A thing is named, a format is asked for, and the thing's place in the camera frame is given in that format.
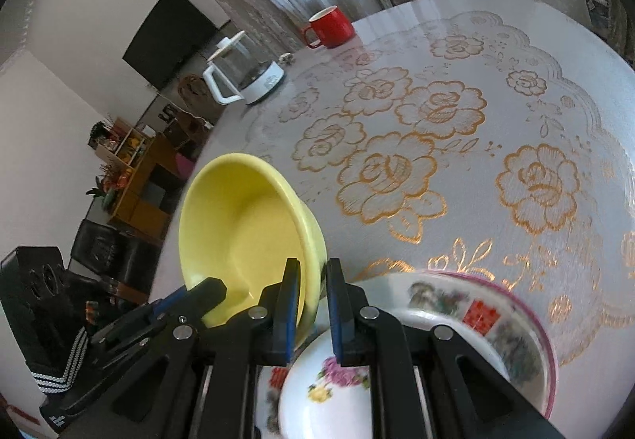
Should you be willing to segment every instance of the kettle lid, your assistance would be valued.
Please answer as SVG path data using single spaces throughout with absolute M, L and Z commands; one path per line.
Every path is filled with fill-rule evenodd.
M 207 58 L 207 61 L 211 62 L 218 56 L 222 56 L 226 53 L 228 48 L 234 47 L 234 45 L 236 45 L 244 35 L 246 35 L 245 31 L 238 31 L 231 38 L 227 38 L 226 36 L 223 37 L 223 39 L 216 44 L 217 49 L 214 51 L 214 54 Z

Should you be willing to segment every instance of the kettle base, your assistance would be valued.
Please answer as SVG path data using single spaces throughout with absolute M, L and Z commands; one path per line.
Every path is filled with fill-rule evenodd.
M 247 104 L 253 104 L 274 92 L 285 77 L 285 71 L 275 61 L 262 75 L 249 86 L 241 90 L 241 97 Z

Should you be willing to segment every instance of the screw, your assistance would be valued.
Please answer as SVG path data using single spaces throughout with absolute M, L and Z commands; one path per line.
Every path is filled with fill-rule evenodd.
M 377 319 L 379 317 L 379 310 L 374 306 L 363 306 L 360 309 L 360 316 L 364 319 Z
M 449 341 L 454 336 L 454 330 L 449 326 L 440 325 L 434 328 L 434 336 L 440 341 Z
M 180 325 L 174 328 L 172 331 L 172 335 L 177 341 L 184 341 L 185 339 L 189 339 L 192 336 L 194 331 L 191 326 L 188 325 Z
M 252 306 L 247 313 L 252 319 L 264 319 L 267 317 L 267 309 L 263 306 Z

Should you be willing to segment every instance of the electric kettle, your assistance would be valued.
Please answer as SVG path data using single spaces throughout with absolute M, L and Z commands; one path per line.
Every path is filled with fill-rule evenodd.
M 241 99 L 247 104 L 256 102 L 276 88 L 285 75 L 275 61 L 264 57 L 245 31 L 218 42 L 207 63 L 202 77 L 220 104 Z M 221 94 L 217 80 L 228 88 L 228 97 Z

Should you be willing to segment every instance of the kettle handle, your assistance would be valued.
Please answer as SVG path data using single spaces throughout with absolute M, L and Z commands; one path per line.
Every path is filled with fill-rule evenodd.
M 235 93 L 235 95 L 230 97 L 223 97 L 218 89 L 218 85 L 216 84 L 216 80 L 214 79 L 213 73 L 216 71 L 220 79 Z M 215 65 L 209 65 L 204 72 L 202 73 L 202 78 L 205 79 L 205 83 L 212 91 L 212 96 L 216 99 L 220 104 L 229 104 L 230 102 L 240 101 L 243 97 L 240 93 L 237 93 L 236 87 L 227 79 L 227 77 L 216 68 Z

